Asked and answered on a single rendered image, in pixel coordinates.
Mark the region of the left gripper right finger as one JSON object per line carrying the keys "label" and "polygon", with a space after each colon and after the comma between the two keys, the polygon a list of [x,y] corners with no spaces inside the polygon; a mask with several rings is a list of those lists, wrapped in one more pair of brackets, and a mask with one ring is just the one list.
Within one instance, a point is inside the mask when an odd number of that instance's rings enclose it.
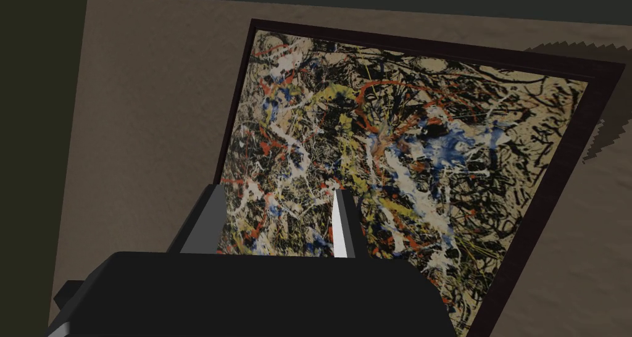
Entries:
{"label": "left gripper right finger", "polygon": [[360,209],[348,190],[335,191],[332,208],[333,255],[336,258],[368,258],[367,240]]}

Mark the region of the dark framed splatter painting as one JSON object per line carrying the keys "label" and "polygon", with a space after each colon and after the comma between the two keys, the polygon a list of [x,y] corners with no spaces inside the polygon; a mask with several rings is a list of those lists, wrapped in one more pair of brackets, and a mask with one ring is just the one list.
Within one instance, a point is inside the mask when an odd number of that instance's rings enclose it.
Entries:
{"label": "dark framed splatter painting", "polygon": [[333,255],[337,189],[371,257],[491,337],[621,62],[253,19],[214,178],[219,254]]}

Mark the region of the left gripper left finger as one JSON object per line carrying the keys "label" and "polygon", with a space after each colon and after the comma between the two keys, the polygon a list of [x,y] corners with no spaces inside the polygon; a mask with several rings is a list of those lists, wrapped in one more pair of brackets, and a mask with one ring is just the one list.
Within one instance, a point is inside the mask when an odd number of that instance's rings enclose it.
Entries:
{"label": "left gripper left finger", "polygon": [[215,254],[226,220],[223,185],[207,185],[170,243],[167,253]]}

